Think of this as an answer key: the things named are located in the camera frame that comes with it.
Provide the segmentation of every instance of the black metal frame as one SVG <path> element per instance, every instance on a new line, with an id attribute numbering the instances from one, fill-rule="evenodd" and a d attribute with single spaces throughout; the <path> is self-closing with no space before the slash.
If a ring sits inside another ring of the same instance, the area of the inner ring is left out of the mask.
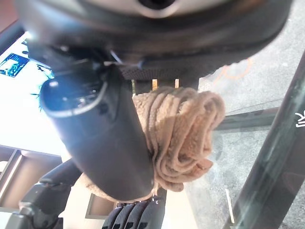
<path id="1" fill-rule="evenodd" d="M 1 34 L 0 43 L 8 45 L 12 39 L 20 36 L 18 24 L 15 26 L 8 36 Z M 219 126 L 219 130 L 225 130 L 270 125 L 273 122 L 235 204 L 233 215 L 236 223 L 232 224 L 228 219 L 224 229 L 280 227 L 305 178 L 305 127 L 296 127 L 299 116 L 295 115 L 302 114 L 304 109 L 305 54 L 279 110 L 274 108 L 231 115 Z M 58 183 L 52 179 L 43 178 L 40 185 Z M 72 185 L 73 183 L 68 183 L 67 189 Z"/>
<path id="2" fill-rule="evenodd" d="M 0 55 L 24 34 L 24 29 L 19 21 L 14 22 L 4 31 L 0 32 Z"/>

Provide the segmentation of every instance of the fleece cloth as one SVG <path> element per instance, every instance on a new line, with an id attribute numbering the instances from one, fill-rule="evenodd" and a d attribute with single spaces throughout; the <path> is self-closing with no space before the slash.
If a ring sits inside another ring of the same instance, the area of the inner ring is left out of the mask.
<path id="1" fill-rule="evenodd" d="M 198 93 L 192 88 L 160 87 L 150 93 L 136 95 L 133 102 L 151 153 L 155 187 L 152 192 L 134 202 L 151 197 L 158 187 L 180 192 L 183 183 L 207 173 L 212 161 L 212 131 L 223 121 L 222 98 L 212 92 Z M 82 174 L 77 183 L 93 194 L 117 201 L 100 190 Z"/>

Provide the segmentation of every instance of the beige towel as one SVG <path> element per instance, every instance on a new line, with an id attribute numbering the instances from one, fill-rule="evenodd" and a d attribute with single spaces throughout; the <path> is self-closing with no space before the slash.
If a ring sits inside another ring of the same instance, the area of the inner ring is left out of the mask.
<path id="1" fill-rule="evenodd" d="M 191 88 L 161 87 L 134 96 L 133 102 L 153 159 L 156 184 L 179 192 L 183 183 L 201 177 L 211 168 L 213 163 L 206 157 L 212 151 L 212 131 L 224 118 L 220 96 L 197 93 Z M 84 174 L 78 182 L 93 194 L 115 201 Z M 137 200 L 147 199 L 153 192 Z"/>

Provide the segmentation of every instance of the gray floor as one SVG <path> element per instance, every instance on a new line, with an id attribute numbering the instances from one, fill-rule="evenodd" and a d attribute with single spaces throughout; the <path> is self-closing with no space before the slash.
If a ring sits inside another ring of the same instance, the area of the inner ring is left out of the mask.
<path id="1" fill-rule="evenodd" d="M 200 91 L 219 93 L 228 114 L 276 107 L 286 93 L 305 50 L 305 4 L 295 0 L 290 19 L 279 37 L 239 64 L 217 70 L 200 80 Z M 214 133 L 210 172 L 186 185 L 199 229 L 221 229 L 229 211 L 225 188 L 234 204 L 259 153 L 268 127 L 248 132 Z M 281 229 L 305 229 L 305 186 L 290 208 Z"/>

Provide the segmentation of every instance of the white wall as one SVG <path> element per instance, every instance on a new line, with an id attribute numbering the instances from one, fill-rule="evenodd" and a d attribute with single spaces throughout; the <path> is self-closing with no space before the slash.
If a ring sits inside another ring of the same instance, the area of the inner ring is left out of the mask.
<path id="1" fill-rule="evenodd" d="M 0 212 L 0 229 L 5 229 L 10 216 L 11 216 L 11 213 Z"/>
<path id="2" fill-rule="evenodd" d="M 102 219 L 85 219 L 91 193 L 84 187 L 72 187 L 67 207 L 61 214 L 64 229 L 101 229 Z"/>

